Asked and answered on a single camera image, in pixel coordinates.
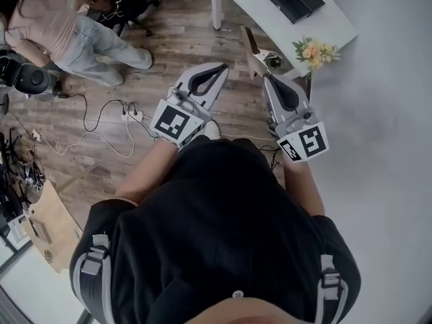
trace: desk leg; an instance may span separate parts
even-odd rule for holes
[[[222,0],[211,0],[213,27],[218,30],[221,28],[221,6]]]
[[[293,68],[292,70],[284,73],[283,76],[288,78],[289,80],[293,80],[300,77],[300,72]]]

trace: strap buckle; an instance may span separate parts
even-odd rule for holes
[[[321,255],[321,287],[325,300],[339,300],[340,273],[335,269],[333,256]]]
[[[96,276],[101,269],[102,262],[109,252],[109,240],[105,234],[93,236],[93,246],[86,255],[86,260],[82,266],[81,272],[87,275]]]

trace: black cable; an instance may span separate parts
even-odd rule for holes
[[[260,151],[265,151],[265,152],[268,152],[268,153],[273,153],[272,158],[271,158],[271,162],[270,162],[270,169],[271,169],[271,171],[273,171],[279,164],[281,164],[276,159],[276,154],[281,150],[281,148],[274,148],[271,145],[264,145],[259,150]]]
[[[124,109],[124,103],[123,103],[123,101],[121,101],[121,100],[110,100],[110,101],[106,102],[106,103],[103,105],[101,111],[99,112],[99,117],[97,118],[96,126],[95,126],[92,130],[89,130],[89,129],[87,128],[87,126],[86,126],[86,116],[87,116],[87,109],[88,109],[87,98],[86,98],[83,94],[73,94],[73,95],[70,96],[69,98],[71,99],[72,97],[75,97],[75,96],[81,96],[82,98],[84,98],[84,100],[85,100],[85,102],[86,102],[86,110],[84,111],[84,117],[82,118],[82,124],[84,125],[84,129],[85,129],[87,132],[93,132],[94,130],[97,129],[97,126],[99,125],[99,122],[100,122],[100,120],[101,120],[102,111],[104,110],[104,108],[105,108],[109,103],[112,103],[112,102],[120,102],[121,105],[123,106],[122,114],[125,114],[125,113],[126,113],[126,111],[125,111],[125,109]]]
[[[21,162],[20,160],[18,160],[22,164],[22,166],[26,165],[28,167],[29,176],[35,181],[35,183],[33,183],[33,184],[29,184],[28,182],[26,182],[26,185],[28,184],[28,185],[31,185],[32,187],[40,187],[41,184],[43,185],[43,180],[45,180],[45,170],[44,170],[42,161],[39,159],[39,157],[36,153],[36,143],[34,141],[33,135],[31,135],[29,133],[29,131],[24,127],[24,125],[22,124],[20,119],[18,119],[18,117],[14,113],[12,113],[11,111],[10,111],[10,113],[13,115],[13,117],[16,119],[16,121],[21,125],[21,127],[24,129],[24,131],[26,131],[27,135],[30,137],[31,141],[33,142],[33,150],[27,151],[27,153],[30,154],[29,161],[28,162]],[[42,169],[42,172],[36,163],[37,161],[40,163],[40,168]],[[36,173],[34,166],[37,167],[39,174]]]
[[[99,112],[99,117],[98,117],[98,119],[97,119],[97,122],[96,122],[96,126],[92,129],[92,130],[89,130],[88,128],[87,128],[87,126],[86,126],[86,116],[87,116],[87,109],[88,109],[88,102],[87,102],[87,98],[83,95],[83,94],[73,94],[71,97],[69,97],[70,99],[72,98],[72,97],[75,97],[75,96],[81,96],[82,98],[84,98],[84,101],[85,101],[85,103],[86,103],[86,109],[85,109],[85,111],[84,111],[84,117],[82,118],[82,124],[84,125],[84,129],[87,131],[87,132],[93,132],[94,130],[96,130],[97,129],[97,126],[99,125],[99,122],[100,122],[100,120],[101,120],[101,116],[102,116],[102,111],[104,110],[104,108],[109,104],[109,103],[112,103],[112,102],[120,102],[121,103],[121,105],[123,106],[123,110],[122,110],[122,112],[121,112],[121,114],[122,115],[124,115],[124,114],[126,114],[126,110],[125,110],[125,103],[122,101],[122,100],[110,100],[110,101],[108,101],[108,102],[106,102],[104,105],[103,105],[103,107],[102,107],[102,109],[101,109],[101,111]],[[158,136],[153,136],[151,133],[150,133],[150,131],[149,131],[149,129],[141,122],[141,121],[138,121],[137,119],[135,119],[132,115],[130,115],[130,113],[129,113],[129,110],[130,110],[130,106],[131,105],[133,105],[134,106],[134,112],[136,112],[136,106],[135,106],[135,102],[131,102],[131,103],[129,103],[129,105],[128,105],[128,114],[129,114],[129,116],[133,119],[133,120],[135,120],[136,122],[138,122],[145,130],[146,130],[146,132],[148,133],[148,135],[150,136],[150,137],[152,137],[152,138],[158,138]]]
[[[148,135],[150,136],[150,137],[152,137],[153,138],[153,142],[155,141],[155,139],[158,139],[159,137],[158,136],[153,136],[151,133],[150,133],[150,130],[141,122],[141,121],[138,121],[137,119],[135,119],[132,115],[130,115],[130,106],[131,105],[134,105],[134,113],[136,113],[136,106],[135,106],[135,103],[134,102],[131,102],[131,103],[129,103],[129,105],[128,105],[128,114],[129,114],[129,116],[133,119],[133,120],[135,120],[136,122],[138,122],[145,130],[146,130],[146,132],[148,133]]]

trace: woman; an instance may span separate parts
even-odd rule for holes
[[[0,0],[5,40],[17,53],[37,66],[50,60],[61,69],[115,86],[124,79],[112,66],[100,63],[95,54],[107,55],[129,66],[147,70],[150,52],[135,49],[114,31],[79,16],[84,0]]]

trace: yellow flower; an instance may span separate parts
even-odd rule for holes
[[[329,45],[328,43],[326,43],[326,44],[324,45],[324,49],[325,49],[326,51],[328,51],[328,52],[331,52],[331,51],[333,50],[333,46],[332,46],[332,45]]]
[[[311,69],[311,70],[319,70],[320,68],[322,68],[323,67],[323,63],[321,62],[321,59],[320,60],[318,60],[318,59],[313,59],[311,62],[310,62],[310,66],[309,66],[309,68]]]
[[[309,59],[311,57],[311,51],[309,51],[309,49],[305,49],[303,50],[303,58],[305,59]]]

